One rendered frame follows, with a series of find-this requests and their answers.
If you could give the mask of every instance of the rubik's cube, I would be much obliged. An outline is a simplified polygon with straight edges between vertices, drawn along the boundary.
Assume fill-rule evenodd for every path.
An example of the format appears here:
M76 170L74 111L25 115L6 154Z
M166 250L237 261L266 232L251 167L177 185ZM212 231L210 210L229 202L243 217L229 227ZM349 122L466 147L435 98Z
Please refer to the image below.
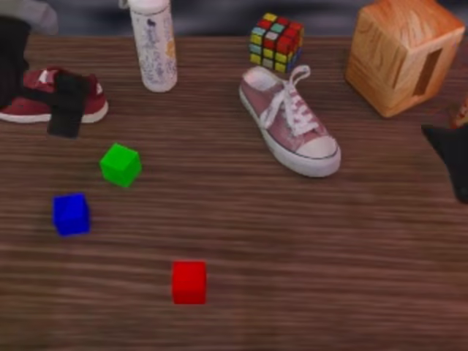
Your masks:
M250 61L278 72L289 72L301 54L303 36L301 24L267 13L250 35Z

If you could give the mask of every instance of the wooden table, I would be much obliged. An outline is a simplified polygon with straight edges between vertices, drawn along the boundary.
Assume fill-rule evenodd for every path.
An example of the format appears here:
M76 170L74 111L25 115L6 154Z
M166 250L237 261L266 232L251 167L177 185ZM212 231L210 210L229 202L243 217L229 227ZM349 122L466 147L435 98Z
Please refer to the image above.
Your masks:
M110 114L79 140L0 124L0 350L468 350L468 208L420 133L461 101L463 64L384 121L343 81L350 41L307 39L298 87L344 155L313 180L239 102L245 41L180 39L179 84L152 94L131 38L32 39L33 67L95 73ZM130 189L100 175L114 142L141 154ZM94 231L60 238L51 198L80 191ZM206 305L172 304L177 259L206 261Z

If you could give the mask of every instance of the white rubber sole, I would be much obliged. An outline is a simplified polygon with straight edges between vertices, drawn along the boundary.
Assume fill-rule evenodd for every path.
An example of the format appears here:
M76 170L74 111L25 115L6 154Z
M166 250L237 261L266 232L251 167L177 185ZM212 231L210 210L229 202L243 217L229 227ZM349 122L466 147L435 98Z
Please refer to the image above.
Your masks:
M107 115L108 111L109 111L109 104L106 101L104 106L102 106L101 110L95 113L84 115L81 121L82 123L85 123L85 124L96 123L100 121L101 119L103 119L105 115ZM49 122L50 114L48 113L45 115L17 116L17 115L8 115L6 113L0 113L0 120L12 122L12 123L21 123L21 124Z
M241 97L242 104L249 111L250 115L255 120L255 123L258 125L267 147L270 149L271 153L279 163L284 165L286 168L289 168L293 172L310 178L328 177L339 169L341 164L340 147L336 149L336 152L333 155L324 159L310 159L287 150L278 144L268 134L268 132L259 125L259 118L257 117L257 114L250 105L246 96L242 92L242 89L239 89L239 95Z

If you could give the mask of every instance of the rectangular hole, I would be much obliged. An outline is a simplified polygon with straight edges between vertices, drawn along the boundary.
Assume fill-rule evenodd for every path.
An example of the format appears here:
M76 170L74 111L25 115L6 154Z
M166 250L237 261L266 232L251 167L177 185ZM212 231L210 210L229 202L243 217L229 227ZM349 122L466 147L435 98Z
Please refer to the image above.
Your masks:
M424 63L423 70L419 76L419 80L416 84L413 96L420 96L426 93L429 82L431 81L432 75L434 74L437 61L439 61L441 52L442 49L439 49L427 55L426 62Z

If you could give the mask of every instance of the gray wall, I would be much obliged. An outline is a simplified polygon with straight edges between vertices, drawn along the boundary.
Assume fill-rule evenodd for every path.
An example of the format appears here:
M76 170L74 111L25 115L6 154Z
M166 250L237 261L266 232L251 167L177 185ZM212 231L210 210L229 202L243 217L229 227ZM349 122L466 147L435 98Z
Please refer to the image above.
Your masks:
M62 35L131 35L118 0L47 0ZM352 35L355 16L369 0L172 0L179 35L245 35L265 12L298 20L307 35ZM468 0L439 0L468 24Z

